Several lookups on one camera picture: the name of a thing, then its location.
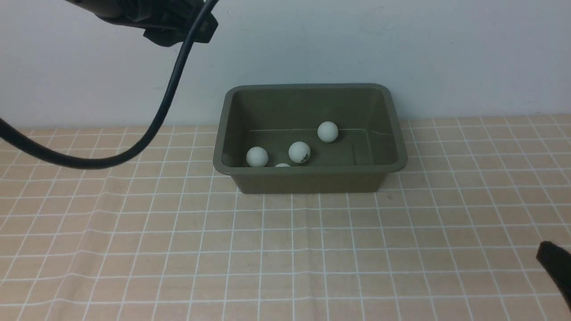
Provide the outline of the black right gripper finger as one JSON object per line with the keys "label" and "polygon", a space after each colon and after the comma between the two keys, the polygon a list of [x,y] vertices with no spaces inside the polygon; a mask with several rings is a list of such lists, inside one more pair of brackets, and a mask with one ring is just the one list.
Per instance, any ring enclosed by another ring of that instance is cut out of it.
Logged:
{"label": "black right gripper finger", "polygon": [[545,269],[571,308],[571,254],[551,241],[542,241],[536,260]]}

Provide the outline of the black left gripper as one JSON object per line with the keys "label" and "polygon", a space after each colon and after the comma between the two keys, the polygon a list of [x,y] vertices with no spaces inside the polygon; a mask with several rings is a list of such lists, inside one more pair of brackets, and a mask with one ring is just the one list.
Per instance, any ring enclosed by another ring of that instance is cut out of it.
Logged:
{"label": "black left gripper", "polygon": [[162,47],[184,42],[196,22],[203,0],[117,0],[117,17],[99,18],[109,24],[144,30],[143,36]]}

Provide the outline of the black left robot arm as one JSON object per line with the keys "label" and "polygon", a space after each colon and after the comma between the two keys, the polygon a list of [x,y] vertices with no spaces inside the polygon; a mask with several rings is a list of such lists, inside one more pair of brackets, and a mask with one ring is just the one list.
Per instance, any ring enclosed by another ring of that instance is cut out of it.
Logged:
{"label": "black left robot arm", "polygon": [[108,24],[143,29],[162,47],[183,42],[204,6],[203,0],[71,0]]}

